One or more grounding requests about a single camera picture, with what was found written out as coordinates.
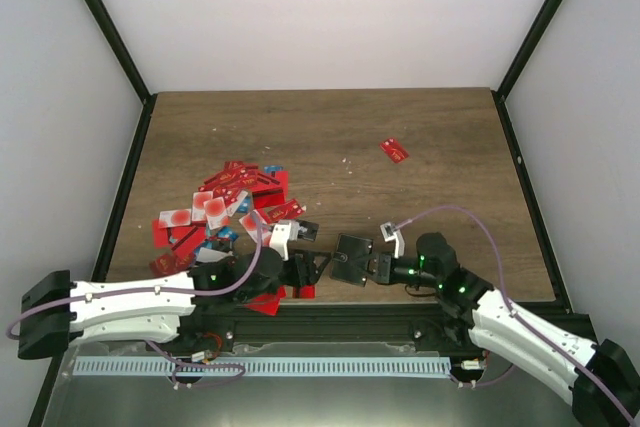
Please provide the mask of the black leather card holder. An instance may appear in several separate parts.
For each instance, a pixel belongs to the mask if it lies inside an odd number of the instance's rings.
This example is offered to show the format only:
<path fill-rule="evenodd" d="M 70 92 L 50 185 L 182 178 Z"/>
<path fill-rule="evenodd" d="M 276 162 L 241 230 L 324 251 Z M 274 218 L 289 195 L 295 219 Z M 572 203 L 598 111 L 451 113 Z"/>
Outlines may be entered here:
<path fill-rule="evenodd" d="M 330 278 L 350 285 L 361 286 L 357 256 L 368 247 L 373 249 L 373 240 L 341 233 L 332 257 Z"/>

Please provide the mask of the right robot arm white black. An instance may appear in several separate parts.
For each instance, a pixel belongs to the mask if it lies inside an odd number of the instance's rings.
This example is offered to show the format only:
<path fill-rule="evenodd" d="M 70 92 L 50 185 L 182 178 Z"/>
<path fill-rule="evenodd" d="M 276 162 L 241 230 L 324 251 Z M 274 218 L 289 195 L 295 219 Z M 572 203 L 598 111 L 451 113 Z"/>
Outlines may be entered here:
<path fill-rule="evenodd" d="M 413 257 L 393 253 L 353 256 L 381 285 L 433 289 L 446 323 L 447 343 L 495 353 L 537 379 L 567 404 L 583 426 L 633 426 L 639 413 L 639 373 L 616 342 L 597 343 L 533 314 L 506 293 L 464 268 L 440 233 L 416 242 Z"/>

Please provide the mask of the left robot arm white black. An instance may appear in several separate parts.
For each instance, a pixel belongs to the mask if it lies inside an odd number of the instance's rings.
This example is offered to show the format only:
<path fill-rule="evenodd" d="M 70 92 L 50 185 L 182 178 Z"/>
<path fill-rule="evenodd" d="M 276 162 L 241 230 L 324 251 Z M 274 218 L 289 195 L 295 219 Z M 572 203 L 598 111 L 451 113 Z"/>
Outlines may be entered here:
<path fill-rule="evenodd" d="M 204 339 L 196 313 L 226 313 L 238 306 L 273 315 L 286 288 L 311 294 L 330 253 L 293 249 L 198 262 L 186 271 L 139 281 L 74 281 L 67 270 L 46 275 L 21 299 L 21 314 L 7 330 L 21 360 L 64 353 L 99 341 L 173 342 L 184 351 Z"/>

